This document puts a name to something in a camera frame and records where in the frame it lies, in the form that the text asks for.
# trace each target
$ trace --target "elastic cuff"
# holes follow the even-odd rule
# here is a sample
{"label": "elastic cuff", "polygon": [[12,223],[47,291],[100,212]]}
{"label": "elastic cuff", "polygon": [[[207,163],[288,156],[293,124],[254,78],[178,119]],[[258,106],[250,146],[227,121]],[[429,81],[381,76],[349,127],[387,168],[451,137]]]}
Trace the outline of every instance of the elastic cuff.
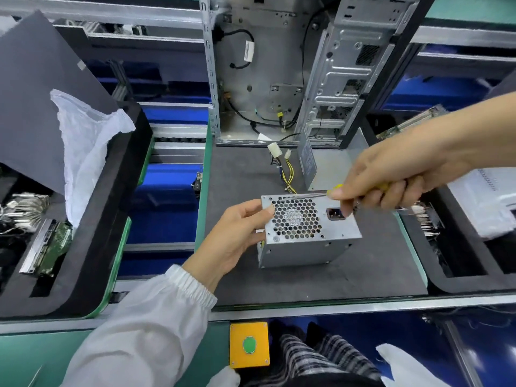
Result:
{"label": "elastic cuff", "polygon": [[199,303],[201,306],[212,309],[217,298],[204,285],[193,278],[190,273],[179,265],[172,265],[165,275],[169,282],[177,286],[186,297]]}

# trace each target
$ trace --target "orange box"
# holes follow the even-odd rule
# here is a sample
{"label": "orange box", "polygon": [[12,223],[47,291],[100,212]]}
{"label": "orange box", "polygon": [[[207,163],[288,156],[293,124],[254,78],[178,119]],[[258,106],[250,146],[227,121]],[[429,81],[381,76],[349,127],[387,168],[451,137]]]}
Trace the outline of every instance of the orange box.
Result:
{"label": "orange box", "polygon": [[269,329],[266,322],[231,323],[229,366],[248,368],[268,366]]}

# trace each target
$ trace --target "hand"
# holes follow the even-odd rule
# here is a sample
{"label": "hand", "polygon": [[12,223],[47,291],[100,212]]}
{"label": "hand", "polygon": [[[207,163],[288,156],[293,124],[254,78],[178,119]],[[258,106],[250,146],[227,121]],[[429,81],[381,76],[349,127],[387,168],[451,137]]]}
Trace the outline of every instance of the hand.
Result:
{"label": "hand", "polygon": [[[458,134],[449,127],[447,117],[423,123],[364,150],[343,186],[330,192],[333,199],[341,200],[343,214],[351,214],[361,196],[361,206],[410,207],[423,192],[472,170],[468,149],[455,143]],[[389,188],[375,188],[381,184],[389,184]]]}
{"label": "hand", "polygon": [[183,264],[183,269],[213,293],[243,252],[265,240],[265,232],[256,230],[263,229],[273,217],[274,206],[262,210],[261,200],[229,207],[199,249]]}

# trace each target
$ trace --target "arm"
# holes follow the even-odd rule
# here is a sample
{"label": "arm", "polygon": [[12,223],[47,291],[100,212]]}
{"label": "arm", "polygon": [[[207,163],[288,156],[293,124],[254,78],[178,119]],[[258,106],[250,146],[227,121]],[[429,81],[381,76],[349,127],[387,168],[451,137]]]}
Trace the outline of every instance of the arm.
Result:
{"label": "arm", "polygon": [[62,387],[170,387],[206,332],[213,295],[274,215],[253,200],[230,207],[183,265],[130,292],[74,354]]}
{"label": "arm", "polygon": [[[409,207],[423,192],[475,168],[516,166],[516,92],[440,116],[366,149],[333,199],[349,214],[354,201]],[[383,192],[375,188],[389,183]]]}

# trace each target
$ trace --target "white connector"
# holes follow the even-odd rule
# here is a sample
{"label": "white connector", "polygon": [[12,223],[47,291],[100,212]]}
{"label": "white connector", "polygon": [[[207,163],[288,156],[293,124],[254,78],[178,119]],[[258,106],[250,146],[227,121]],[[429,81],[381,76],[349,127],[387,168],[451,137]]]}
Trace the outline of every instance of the white connector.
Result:
{"label": "white connector", "polygon": [[269,149],[270,154],[274,157],[274,159],[283,155],[283,152],[281,152],[277,142],[273,142],[272,144],[267,145],[267,148]]}

